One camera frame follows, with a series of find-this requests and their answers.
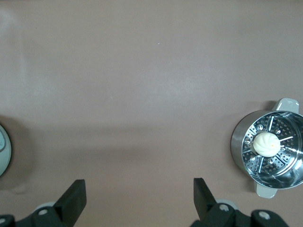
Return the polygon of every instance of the pot handle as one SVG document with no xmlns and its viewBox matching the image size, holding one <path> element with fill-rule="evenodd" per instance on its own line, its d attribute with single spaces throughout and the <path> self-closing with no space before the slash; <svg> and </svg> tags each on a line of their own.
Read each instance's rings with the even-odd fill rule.
<svg viewBox="0 0 303 227">
<path fill-rule="evenodd" d="M 278 189 L 276 188 L 267 188 L 263 185 L 260 185 L 255 181 L 255 191 L 258 194 L 258 196 L 266 199 L 271 199 L 275 196 Z"/>
<path fill-rule="evenodd" d="M 299 103 L 295 99 L 282 98 L 276 103 L 273 110 L 290 111 L 297 114 L 299 113 Z"/>
</svg>

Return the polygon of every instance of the white ball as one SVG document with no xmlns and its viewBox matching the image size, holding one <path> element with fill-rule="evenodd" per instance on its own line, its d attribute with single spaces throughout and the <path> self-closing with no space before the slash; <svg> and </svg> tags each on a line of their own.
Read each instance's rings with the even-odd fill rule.
<svg viewBox="0 0 303 227">
<path fill-rule="evenodd" d="M 276 135 L 270 132 L 263 132 L 255 137 L 253 147 L 259 155 L 272 157 L 280 151 L 281 144 Z"/>
</svg>

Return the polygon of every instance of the gray surface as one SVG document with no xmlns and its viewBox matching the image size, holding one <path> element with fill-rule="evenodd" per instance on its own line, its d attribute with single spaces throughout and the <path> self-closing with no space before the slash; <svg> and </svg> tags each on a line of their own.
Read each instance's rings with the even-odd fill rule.
<svg viewBox="0 0 303 227">
<path fill-rule="evenodd" d="M 302 225 L 302 186 L 259 198 L 233 163 L 245 115 L 302 99 L 302 1 L 0 1 L 0 122 L 14 146 L 0 213 L 77 178 L 80 226 L 189 226 L 193 178 Z"/>
</svg>

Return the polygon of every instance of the stainless steel bowl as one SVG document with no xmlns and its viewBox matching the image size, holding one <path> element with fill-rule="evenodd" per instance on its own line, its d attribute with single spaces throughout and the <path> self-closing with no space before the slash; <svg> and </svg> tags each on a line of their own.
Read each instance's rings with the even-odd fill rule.
<svg viewBox="0 0 303 227">
<path fill-rule="evenodd" d="M 303 116 L 296 100 L 281 99 L 272 111 L 256 111 L 244 117 L 232 135 L 235 163 L 255 181 L 259 196 L 272 198 L 278 189 L 303 183 Z M 270 134 L 280 141 L 273 156 L 260 155 L 256 137 Z"/>
</svg>

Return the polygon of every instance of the table surface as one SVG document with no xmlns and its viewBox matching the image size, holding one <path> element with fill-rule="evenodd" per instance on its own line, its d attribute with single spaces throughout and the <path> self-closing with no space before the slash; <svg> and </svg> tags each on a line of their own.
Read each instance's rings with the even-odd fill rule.
<svg viewBox="0 0 303 227">
<path fill-rule="evenodd" d="M 302 225 L 302 190 L 258 197 L 230 139 L 247 114 L 303 104 L 303 1 L 2 0 L 0 213 L 85 179 L 80 226 L 187 227 L 193 179 L 245 214 Z"/>
</svg>

